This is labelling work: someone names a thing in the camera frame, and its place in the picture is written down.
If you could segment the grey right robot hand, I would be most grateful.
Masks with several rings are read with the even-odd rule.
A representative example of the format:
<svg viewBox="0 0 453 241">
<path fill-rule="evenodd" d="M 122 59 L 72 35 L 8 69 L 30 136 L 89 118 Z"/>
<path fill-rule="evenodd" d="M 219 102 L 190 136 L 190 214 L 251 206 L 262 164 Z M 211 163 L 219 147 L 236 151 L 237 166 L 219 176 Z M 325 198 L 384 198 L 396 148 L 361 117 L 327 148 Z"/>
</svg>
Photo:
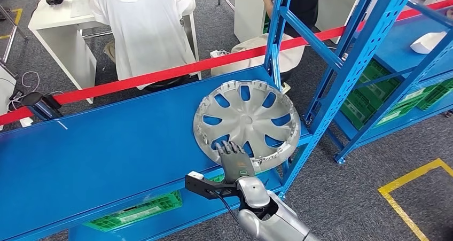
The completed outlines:
<svg viewBox="0 0 453 241">
<path fill-rule="evenodd" d="M 234 184 L 241 177 L 253 177 L 255 171 L 245 150 L 233 141 L 215 143 L 224 170 L 224 182 Z"/>
</svg>

